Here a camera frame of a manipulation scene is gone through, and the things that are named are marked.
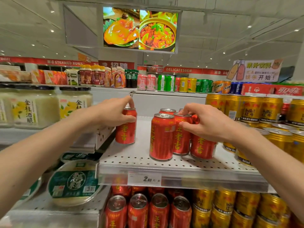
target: plastic price strip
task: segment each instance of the plastic price strip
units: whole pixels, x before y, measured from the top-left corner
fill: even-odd
[[[128,185],[161,186],[161,173],[128,172]]]

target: glass jar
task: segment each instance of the glass jar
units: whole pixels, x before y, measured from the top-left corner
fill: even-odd
[[[14,116],[12,112],[11,98],[17,91],[14,84],[0,83],[0,126],[13,127]]]
[[[93,95],[90,87],[59,87],[58,95],[60,119],[69,116],[73,111],[90,107],[93,103]]]
[[[15,85],[18,90],[12,98],[16,128],[43,129],[58,122],[58,98],[54,86]]]

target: yellow bottle illustration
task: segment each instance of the yellow bottle illustration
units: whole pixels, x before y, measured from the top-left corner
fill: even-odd
[[[236,73],[238,72],[239,64],[241,63],[241,60],[237,60],[237,62],[233,65],[233,67],[229,70],[226,79],[232,80]]]

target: pink can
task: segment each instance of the pink can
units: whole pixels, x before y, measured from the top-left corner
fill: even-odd
[[[149,91],[155,91],[156,90],[156,75],[148,74],[147,90],[149,90]]]
[[[137,89],[146,90],[147,89],[147,75],[139,73],[137,76]]]

